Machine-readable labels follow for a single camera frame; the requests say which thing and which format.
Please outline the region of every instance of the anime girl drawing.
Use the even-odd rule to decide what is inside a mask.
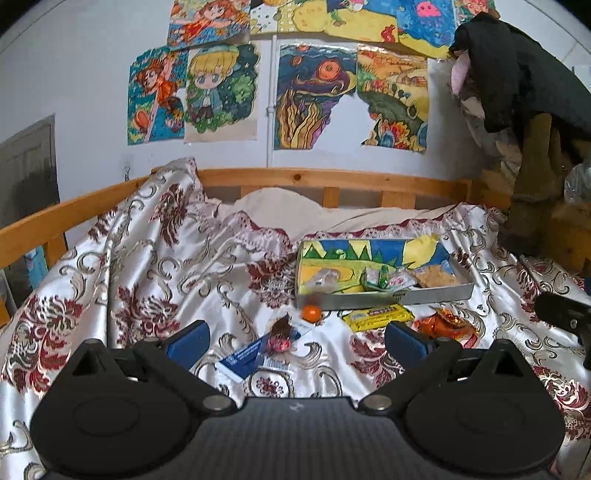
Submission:
[[[185,120],[203,133],[250,116],[257,62],[258,54],[250,44],[197,50],[187,73]]]
[[[183,104],[177,97],[185,85],[187,52],[151,50],[131,67],[128,100],[128,143],[137,144],[184,135]]]
[[[168,45],[187,48],[225,40],[249,27],[250,2],[246,0],[187,0],[175,2],[170,17]]]

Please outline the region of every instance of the crayon drawing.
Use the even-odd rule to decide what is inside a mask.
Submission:
[[[325,32],[359,41],[398,41],[397,0],[252,0],[251,33]]]
[[[249,0],[175,0],[168,46],[179,50],[246,33],[250,8]]]
[[[457,24],[469,22],[479,13],[496,9],[495,0],[455,0]]]
[[[307,282],[322,271],[335,270],[339,289],[336,293],[363,291],[361,275],[366,268],[386,265],[391,273],[401,267],[410,269],[441,265],[449,253],[438,242],[413,240],[315,240],[302,242],[298,263],[298,292],[311,293]]]
[[[330,111],[355,91],[356,53],[347,48],[282,45],[275,108],[275,149],[309,150]]]
[[[183,138],[183,104],[188,52],[168,47],[148,50],[129,70],[127,139],[129,145]]]
[[[363,145],[423,152],[427,148],[427,59],[359,47],[357,92],[376,120]]]
[[[185,141],[256,138],[253,108],[259,54],[255,46],[216,45],[199,48],[192,55],[187,71]]]
[[[306,0],[252,0],[251,34],[297,32],[293,13],[304,1]]]
[[[398,40],[432,58],[447,58],[456,18],[453,0],[392,0],[398,7]]]

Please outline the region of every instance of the plastic bag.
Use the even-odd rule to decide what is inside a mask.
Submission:
[[[564,201],[591,210],[591,157],[575,166],[566,177]]]

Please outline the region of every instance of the bed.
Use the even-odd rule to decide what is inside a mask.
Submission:
[[[237,188],[241,198],[224,204],[207,195],[217,187]],[[322,205],[277,187],[320,189]],[[339,208],[350,190],[378,192],[381,206]],[[449,205],[415,209],[424,196]],[[558,263],[516,258],[496,244],[509,202],[471,181],[280,168],[201,171],[184,158],[1,230],[0,267],[43,245],[51,270],[0,326],[0,478],[35,479],[43,472],[28,422],[69,353],[87,338],[124,348],[203,319],[212,345],[194,373],[238,403],[247,395],[367,395],[401,367],[385,351],[383,330],[354,334],[343,312],[325,312],[289,353],[297,367],[291,375],[260,370],[236,383],[215,363],[281,315],[298,315],[293,286],[302,239],[436,233],[476,283],[470,300],[446,306],[474,325],[476,347],[509,338],[520,348],[564,414],[567,435],[553,468],[576,479],[587,470],[591,375],[576,338],[540,322],[533,302],[541,291],[591,301]],[[88,235],[68,250],[64,232],[94,216]],[[572,218],[553,219],[545,249],[561,264],[577,271],[591,257],[589,245],[591,235]],[[3,305],[0,310],[8,317]],[[417,318],[433,312],[411,310]]]

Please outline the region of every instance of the round orange candy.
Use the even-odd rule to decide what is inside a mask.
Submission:
[[[306,305],[301,310],[301,317],[310,323],[317,323],[322,319],[322,310],[316,305]]]

